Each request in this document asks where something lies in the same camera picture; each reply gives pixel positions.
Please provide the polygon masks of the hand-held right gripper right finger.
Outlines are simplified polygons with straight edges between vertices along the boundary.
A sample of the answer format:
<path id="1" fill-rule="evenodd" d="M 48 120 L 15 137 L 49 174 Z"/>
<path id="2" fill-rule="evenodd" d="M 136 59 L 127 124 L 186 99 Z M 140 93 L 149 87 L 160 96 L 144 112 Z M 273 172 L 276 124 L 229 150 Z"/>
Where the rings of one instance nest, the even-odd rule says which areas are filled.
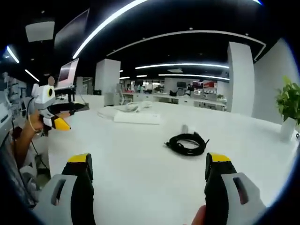
<path id="1" fill-rule="evenodd" d="M 259 188 L 227 156 L 207 153 L 205 180 L 206 225 L 253 225 L 264 213 Z"/>

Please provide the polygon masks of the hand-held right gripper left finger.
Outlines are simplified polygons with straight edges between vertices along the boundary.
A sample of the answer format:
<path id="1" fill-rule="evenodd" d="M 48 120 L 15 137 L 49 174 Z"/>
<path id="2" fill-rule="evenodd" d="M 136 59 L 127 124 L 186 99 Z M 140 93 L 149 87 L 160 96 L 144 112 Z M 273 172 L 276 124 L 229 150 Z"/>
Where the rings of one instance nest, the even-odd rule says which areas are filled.
<path id="1" fill-rule="evenodd" d="M 92 157 L 72 156 L 44 186 L 33 209 L 43 225 L 94 225 Z"/>

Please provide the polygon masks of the person's left hand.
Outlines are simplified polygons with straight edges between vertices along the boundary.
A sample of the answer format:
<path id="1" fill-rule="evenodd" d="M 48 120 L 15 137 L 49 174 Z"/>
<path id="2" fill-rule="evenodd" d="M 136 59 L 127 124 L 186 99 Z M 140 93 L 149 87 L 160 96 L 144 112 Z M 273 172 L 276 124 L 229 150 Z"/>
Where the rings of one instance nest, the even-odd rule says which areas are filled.
<path id="1" fill-rule="evenodd" d="M 40 118 L 39 110 L 35 110 L 28 116 L 28 122 L 35 133 L 41 132 L 44 129 L 44 123 Z"/>

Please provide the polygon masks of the person's right hand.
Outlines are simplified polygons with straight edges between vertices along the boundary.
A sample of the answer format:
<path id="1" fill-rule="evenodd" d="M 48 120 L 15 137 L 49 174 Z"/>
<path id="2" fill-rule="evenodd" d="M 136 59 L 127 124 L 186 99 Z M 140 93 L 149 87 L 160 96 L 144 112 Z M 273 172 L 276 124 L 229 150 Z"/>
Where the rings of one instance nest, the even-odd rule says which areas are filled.
<path id="1" fill-rule="evenodd" d="M 198 209 L 191 225 L 204 225 L 205 216 L 206 216 L 206 205 L 203 205 Z"/>

